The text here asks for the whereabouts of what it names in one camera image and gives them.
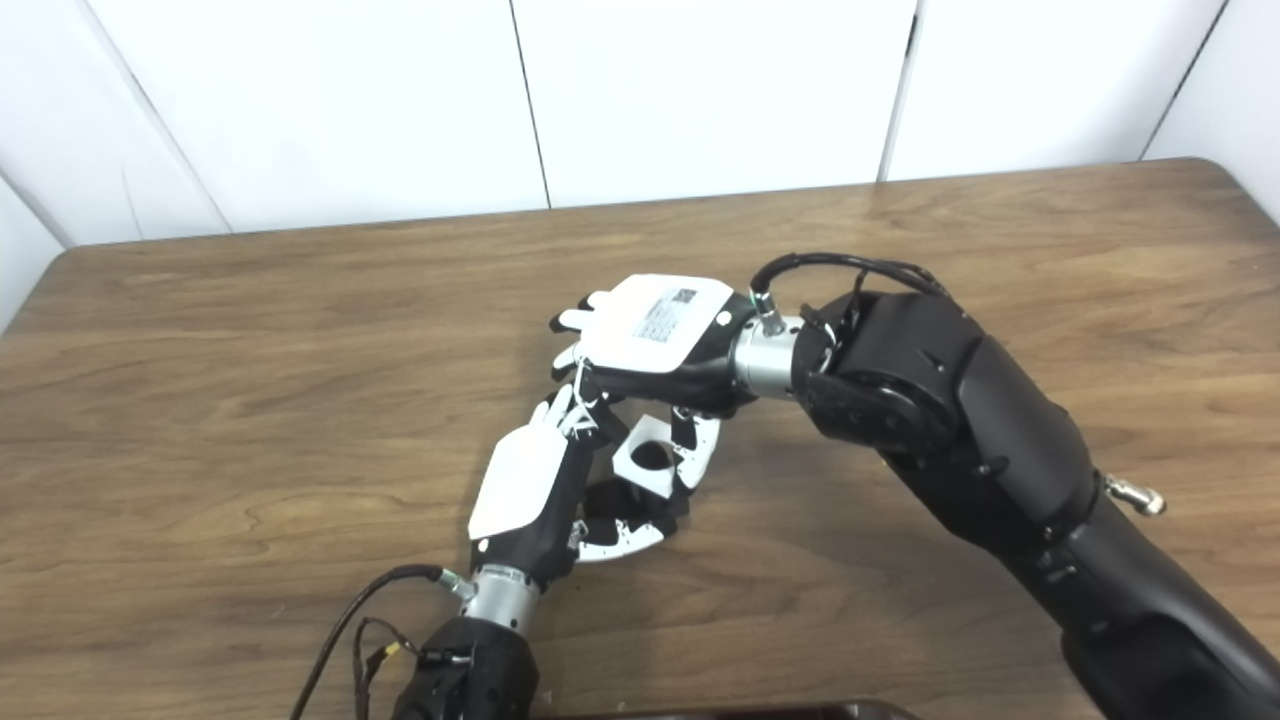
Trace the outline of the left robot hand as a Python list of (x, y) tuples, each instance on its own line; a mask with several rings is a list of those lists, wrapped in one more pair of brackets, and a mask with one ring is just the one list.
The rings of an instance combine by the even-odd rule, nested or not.
[(649, 550), (678, 530), (692, 491), (672, 486), (668, 421), (607, 439), (571, 386), (494, 447), (467, 524), (471, 569), (509, 568), (547, 591), (581, 562)]

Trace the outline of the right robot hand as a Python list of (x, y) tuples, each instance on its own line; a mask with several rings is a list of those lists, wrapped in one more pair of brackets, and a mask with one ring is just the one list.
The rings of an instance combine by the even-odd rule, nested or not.
[(671, 409), (672, 486), (695, 491), (719, 438), (719, 423), (754, 397), (737, 378), (733, 351), (755, 316), (745, 296), (722, 281), (630, 275), (595, 291), (549, 320), (576, 341), (552, 363), (604, 437), (623, 445), (630, 430), (612, 404), (640, 398)]

